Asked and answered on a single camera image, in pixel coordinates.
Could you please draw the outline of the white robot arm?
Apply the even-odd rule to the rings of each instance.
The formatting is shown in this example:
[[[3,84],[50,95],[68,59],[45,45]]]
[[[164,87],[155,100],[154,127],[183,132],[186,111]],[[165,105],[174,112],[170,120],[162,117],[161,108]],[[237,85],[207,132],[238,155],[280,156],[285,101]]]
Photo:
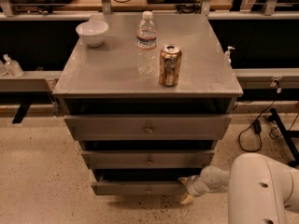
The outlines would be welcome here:
[[[229,224],[287,224],[288,211],[299,213],[299,170],[265,155],[242,154],[228,171],[207,166],[179,181],[186,189],[183,204],[227,193]]]

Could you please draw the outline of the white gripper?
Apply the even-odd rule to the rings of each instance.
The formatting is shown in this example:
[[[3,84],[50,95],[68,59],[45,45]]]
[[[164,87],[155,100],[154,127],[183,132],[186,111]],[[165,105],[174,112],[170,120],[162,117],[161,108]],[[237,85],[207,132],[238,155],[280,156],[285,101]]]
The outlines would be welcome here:
[[[199,175],[180,177],[178,181],[186,185],[187,193],[185,193],[180,200],[180,203],[183,205],[191,203],[194,197],[200,197],[206,193],[205,183]]]

